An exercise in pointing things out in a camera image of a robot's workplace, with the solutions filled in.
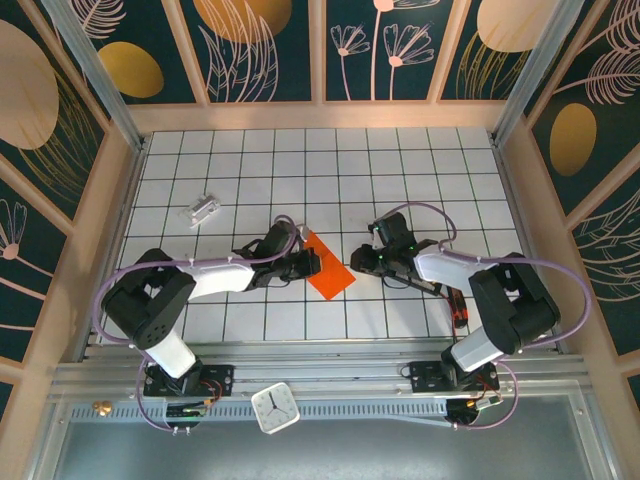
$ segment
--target glass panel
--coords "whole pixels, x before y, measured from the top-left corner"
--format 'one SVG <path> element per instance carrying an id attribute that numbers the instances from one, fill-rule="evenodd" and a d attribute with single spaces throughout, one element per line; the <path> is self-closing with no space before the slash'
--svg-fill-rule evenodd
<path id="1" fill-rule="evenodd" d="M 303 421 L 269 436 L 238 422 L 174 438 L 145 424 L 71 424 L 56 473 L 64 480 L 592 478 L 566 397 L 523 398 L 507 423 L 485 432 Z"/>

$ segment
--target brass knob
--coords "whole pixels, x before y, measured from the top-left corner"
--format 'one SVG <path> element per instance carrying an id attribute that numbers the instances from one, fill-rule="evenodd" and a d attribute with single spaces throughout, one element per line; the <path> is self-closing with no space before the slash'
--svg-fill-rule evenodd
<path id="1" fill-rule="evenodd" d="M 92 407 L 101 417 L 106 417 L 113 410 L 113 404 L 109 400 L 105 400 L 104 402 L 93 402 Z"/>

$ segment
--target white clock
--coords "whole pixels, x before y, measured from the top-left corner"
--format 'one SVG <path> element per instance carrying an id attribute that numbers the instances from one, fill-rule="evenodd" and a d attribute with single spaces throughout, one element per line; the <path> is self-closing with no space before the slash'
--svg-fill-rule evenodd
<path id="1" fill-rule="evenodd" d="M 260 430 L 271 435 L 300 420 L 298 405 L 286 383 L 276 383 L 251 397 Z"/>

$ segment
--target small white object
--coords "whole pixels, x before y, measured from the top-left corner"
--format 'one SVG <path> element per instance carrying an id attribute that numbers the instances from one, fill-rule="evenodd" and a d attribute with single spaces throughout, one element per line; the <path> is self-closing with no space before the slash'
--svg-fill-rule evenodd
<path id="1" fill-rule="evenodd" d="M 180 378 L 196 363 L 196 357 L 175 330 L 160 343 L 145 350 L 171 378 Z"/>
<path id="2" fill-rule="evenodd" d="M 219 209 L 220 201 L 213 195 L 206 194 L 198 197 L 195 202 L 180 212 L 180 215 L 186 219 L 191 228 L 195 228 Z"/>
<path id="3" fill-rule="evenodd" d="M 300 420 L 300 411 L 291 389 L 280 382 L 251 397 L 260 430 L 271 435 Z"/>

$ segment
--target clock hand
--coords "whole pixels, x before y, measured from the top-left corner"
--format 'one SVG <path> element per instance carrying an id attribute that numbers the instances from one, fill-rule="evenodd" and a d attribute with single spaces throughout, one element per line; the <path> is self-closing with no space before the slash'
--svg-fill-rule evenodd
<path id="1" fill-rule="evenodd" d="M 269 392 L 269 398 L 271 399 L 271 405 L 273 405 L 273 409 L 276 410 L 278 406 L 276 405 L 276 402 L 273 400 L 273 394 L 271 392 Z"/>

